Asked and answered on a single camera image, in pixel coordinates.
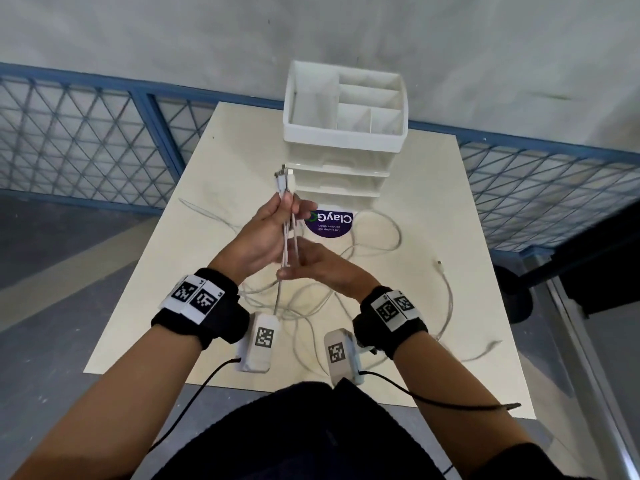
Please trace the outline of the person's left hand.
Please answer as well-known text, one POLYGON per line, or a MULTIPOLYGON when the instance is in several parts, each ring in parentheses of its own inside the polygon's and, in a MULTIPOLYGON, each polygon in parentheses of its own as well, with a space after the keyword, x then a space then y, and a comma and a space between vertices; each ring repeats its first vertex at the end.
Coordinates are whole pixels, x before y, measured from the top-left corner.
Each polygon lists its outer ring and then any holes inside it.
POLYGON ((291 194, 291 216, 287 221, 253 221, 252 217, 212 259, 208 268, 239 285, 267 265, 277 262, 285 246, 284 225, 290 222, 292 216, 306 219, 311 211, 317 209, 314 201, 302 200, 288 191, 284 194, 291 194))

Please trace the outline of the blue metal mesh fence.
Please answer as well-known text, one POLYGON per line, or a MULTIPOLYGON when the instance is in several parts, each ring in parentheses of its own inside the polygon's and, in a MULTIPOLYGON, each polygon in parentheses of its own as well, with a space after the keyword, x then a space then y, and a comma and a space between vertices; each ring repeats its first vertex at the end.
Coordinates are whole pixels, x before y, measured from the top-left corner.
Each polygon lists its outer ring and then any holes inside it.
MULTIPOLYGON (((283 101, 0 63, 0 193, 160 214, 220 102, 283 101)), ((490 249, 556 248, 631 207, 640 153, 409 120, 456 137, 490 249)))

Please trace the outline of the black wrist band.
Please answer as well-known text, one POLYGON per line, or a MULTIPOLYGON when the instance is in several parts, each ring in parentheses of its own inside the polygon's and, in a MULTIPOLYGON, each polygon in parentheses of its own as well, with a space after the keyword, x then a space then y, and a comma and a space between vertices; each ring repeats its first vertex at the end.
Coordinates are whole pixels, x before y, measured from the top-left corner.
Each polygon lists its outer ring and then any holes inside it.
POLYGON ((427 333, 428 328, 402 291, 379 285, 361 302, 353 331, 361 346, 373 347, 394 360, 400 345, 417 333, 427 333))
POLYGON ((197 338, 202 350, 215 339, 234 344, 248 331, 250 314, 239 304, 239 288, 223 273, 201 268, 183 276, 164 298, 151 326, 197 338))

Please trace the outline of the person's left forearm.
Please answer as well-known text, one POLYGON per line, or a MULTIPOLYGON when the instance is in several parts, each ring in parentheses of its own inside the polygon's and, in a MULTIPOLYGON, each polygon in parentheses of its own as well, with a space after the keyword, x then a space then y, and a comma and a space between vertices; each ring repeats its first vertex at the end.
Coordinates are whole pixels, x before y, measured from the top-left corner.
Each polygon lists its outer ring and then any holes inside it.
POLYGON ((11 480, 124 480, 146 457, 212 332, 155 319, 52 427, 11 480))

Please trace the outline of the round purple sticker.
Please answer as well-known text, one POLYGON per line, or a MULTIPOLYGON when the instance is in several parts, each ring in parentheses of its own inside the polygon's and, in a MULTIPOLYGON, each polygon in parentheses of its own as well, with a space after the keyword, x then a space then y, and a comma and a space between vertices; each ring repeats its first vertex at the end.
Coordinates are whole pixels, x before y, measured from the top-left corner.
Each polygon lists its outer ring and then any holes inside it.
POLYGON ((336 239, 350 233, 354 213, 337 210, 311 211, 305 225, 315 235, 325 239, 336 239))

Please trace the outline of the person's right forearm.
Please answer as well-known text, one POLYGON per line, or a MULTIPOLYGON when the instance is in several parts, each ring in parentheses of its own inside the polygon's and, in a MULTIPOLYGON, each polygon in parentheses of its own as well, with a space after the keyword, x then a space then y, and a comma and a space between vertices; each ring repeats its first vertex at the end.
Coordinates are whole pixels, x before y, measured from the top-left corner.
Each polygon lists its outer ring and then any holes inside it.
MULTIPOLYGON (((406 388, 439 403, 498 404, 491 392, 430 334, 407 338, 393 355, 406 388)), ((428 427, 464 480, 501 452, 532 443, 526 430, 504 409, 460 411, 417 400, 428 427)))

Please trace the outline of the dark metal frame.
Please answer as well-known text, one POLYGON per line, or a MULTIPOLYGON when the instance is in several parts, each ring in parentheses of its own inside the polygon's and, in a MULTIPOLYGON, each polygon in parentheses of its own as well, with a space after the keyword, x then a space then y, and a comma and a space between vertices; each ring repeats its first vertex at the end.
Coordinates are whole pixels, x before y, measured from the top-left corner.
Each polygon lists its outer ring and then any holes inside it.
POLYGON ((564 242, 511 288, 521 292, 556 277, 586 315, 640 301, 640 198, 564 242))

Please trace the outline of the person's black clothing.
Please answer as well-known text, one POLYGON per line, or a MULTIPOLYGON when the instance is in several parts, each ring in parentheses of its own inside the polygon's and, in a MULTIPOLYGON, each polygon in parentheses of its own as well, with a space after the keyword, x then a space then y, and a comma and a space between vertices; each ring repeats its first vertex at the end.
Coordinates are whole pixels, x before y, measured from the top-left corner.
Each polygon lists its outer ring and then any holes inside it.
POLYGON ((413 437, 349 382, 302 382, 230 412, 152 480, 445 480, 413 437))

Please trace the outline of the white plastic drawer organizer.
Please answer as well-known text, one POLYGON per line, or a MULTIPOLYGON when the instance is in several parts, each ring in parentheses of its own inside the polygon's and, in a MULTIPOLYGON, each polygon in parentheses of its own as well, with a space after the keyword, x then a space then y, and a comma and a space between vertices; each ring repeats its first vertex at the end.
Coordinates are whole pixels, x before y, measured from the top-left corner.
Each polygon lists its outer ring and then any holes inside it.
POLYGON ((376 200, 408 135, 403 76, 292 61, 283 139, 299 193, 376 200))

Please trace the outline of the person's right hand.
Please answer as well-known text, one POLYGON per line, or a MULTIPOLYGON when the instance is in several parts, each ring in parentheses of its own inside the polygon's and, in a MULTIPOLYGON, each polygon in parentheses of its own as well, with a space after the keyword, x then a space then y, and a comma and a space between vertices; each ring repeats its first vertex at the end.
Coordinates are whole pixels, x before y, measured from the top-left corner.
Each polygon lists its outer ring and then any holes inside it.
MULTIPOLYGON (((288 248, 294 249, 296 240, 306 240, 298 237, 289 239, 288 248)), ((384 289, 373 275, 363 268, 332 252, 332 256, 322 262, 297 262, 292 266, 280 268, 277 273, 279 280, 311 279, 324 284, 332 291, 352 298, 362 303, 375 289, 384 289)))

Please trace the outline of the black left wrist band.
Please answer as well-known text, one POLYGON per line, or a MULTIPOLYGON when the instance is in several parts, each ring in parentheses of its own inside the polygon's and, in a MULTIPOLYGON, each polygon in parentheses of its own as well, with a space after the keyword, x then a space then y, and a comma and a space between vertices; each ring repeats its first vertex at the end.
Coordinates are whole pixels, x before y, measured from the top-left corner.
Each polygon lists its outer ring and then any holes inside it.
POLYGON ((223 273, 201 268, 183 276, 164 298, 151 326, 197 338, 202 350, 215 339, 234 344, 248 331, 250 314, 239 304, 239 288, 223 273))

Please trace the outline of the black round stand base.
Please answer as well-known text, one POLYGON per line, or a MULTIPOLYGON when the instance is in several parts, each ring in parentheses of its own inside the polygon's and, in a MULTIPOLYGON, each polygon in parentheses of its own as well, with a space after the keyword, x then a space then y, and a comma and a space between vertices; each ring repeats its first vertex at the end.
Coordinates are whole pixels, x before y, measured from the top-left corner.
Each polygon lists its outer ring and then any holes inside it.
POLYGON ((493 265, 502 301, 508 316, 508 322, 519 324, 532 315, 534 303, 529 289, 519 289, 519 276, 508 268, 493 265))

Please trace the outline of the black right wrist band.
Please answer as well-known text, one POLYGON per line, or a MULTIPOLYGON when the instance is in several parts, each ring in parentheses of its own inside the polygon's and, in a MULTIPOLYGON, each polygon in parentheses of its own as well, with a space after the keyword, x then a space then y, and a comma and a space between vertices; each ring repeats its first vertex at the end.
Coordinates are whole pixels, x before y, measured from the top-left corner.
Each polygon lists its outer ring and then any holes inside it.
POLYGON ((373 347, 394 360, 400 345, 417 333, 427 333, 428 328, 402 291, 379 285, 361 302, 353 331, 361 346, 373 347))

